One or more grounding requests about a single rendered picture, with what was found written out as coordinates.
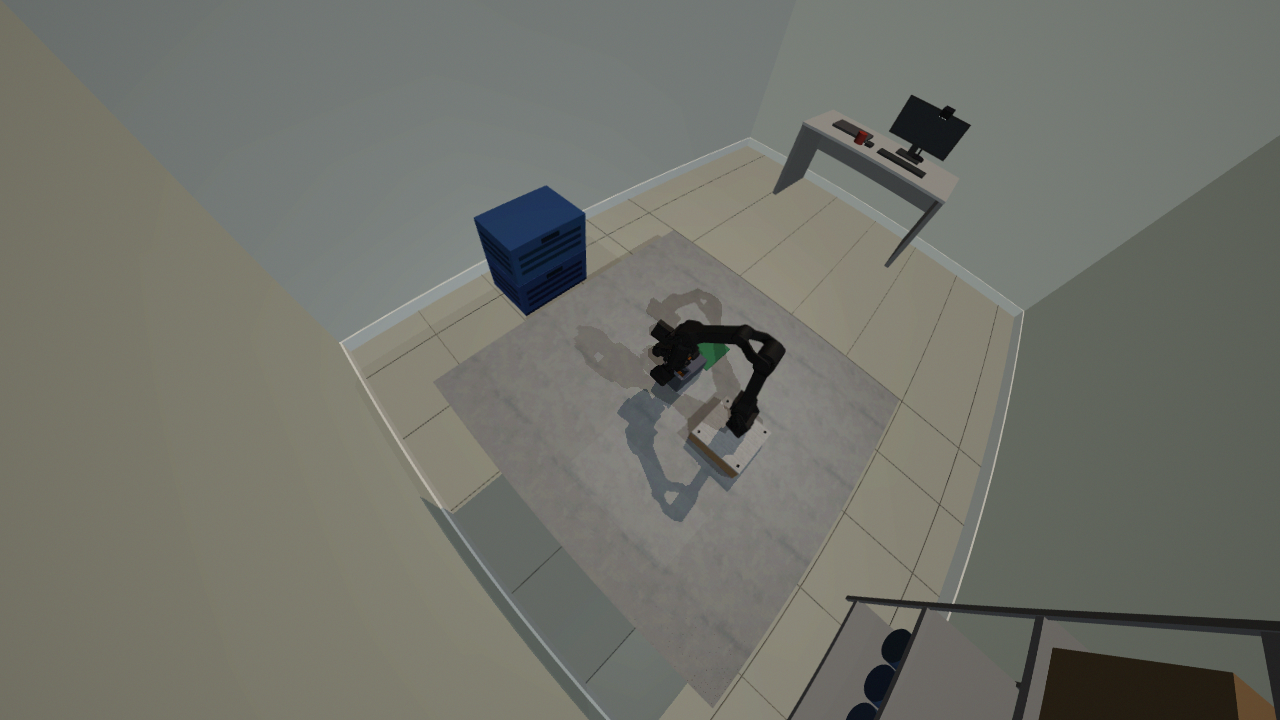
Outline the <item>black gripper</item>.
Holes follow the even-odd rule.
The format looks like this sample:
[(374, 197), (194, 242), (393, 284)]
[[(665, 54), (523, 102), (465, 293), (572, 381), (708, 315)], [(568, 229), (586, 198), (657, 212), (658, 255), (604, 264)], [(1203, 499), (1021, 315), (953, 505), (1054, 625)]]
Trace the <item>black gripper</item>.
[(668, 354), (669, 354), (669, 357), (668, 357), (666, 365), (664, 364), (657, 365), (650, 372), (652, 378), (654, 380), (657, 380), (657, 383), (659, 386), (666, 386), (669, 380), (672, 380), (675, 378), (675, 372), (680, 372), (684, 368), (689, 366), (689, 364), (691, 364), (691, 361), (689, 360), (689, 357), (692, 357), (692, 361), (694, 361), (700, 355), (700, 352), (698, 350), (696, 354), (694, 354), (694, 355), (689, 354), (689, 357), (678, 359), (678, 357), (673, 356), (673, 354), (671, 352), (671, 348), (669, 348)]

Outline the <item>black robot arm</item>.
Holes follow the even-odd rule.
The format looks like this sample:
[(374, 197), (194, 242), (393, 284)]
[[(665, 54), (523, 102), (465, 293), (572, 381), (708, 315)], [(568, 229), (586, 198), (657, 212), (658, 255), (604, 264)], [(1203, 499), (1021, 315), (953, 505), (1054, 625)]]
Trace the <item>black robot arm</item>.
[[(742, 348), (744, 356), (749, 363), (753, 363), (754, 372), (746, 389), (741, 389), (737, 397), (733, 398), (733, 404), (730, 407), (732, 415), (726, 425), (737, 437), (741, 437), (753, 427), (753, 421), (759, 414), (756, 396), (760, 393), (767, 377), (774, 372), (786, 352), (785, 346), (780, 341), (776, 341), (771, 334), (754, 331), (750, 325), (704, 325), (696, 320), (687, 320), (672, 328), (660, 319), (652, 331), (652, 336), (660, 341), (652, 348), (652, 354), (657, 357), (662, 356), (666, 363), (669, 357), (669, 348), (673, 356), (678, 359), (689, 357), (689, 354), (696, 354), (698, 345), (700, 343), (737, 345)], [(763, 343), (758, 354), (748, 340), (756, 340)]]

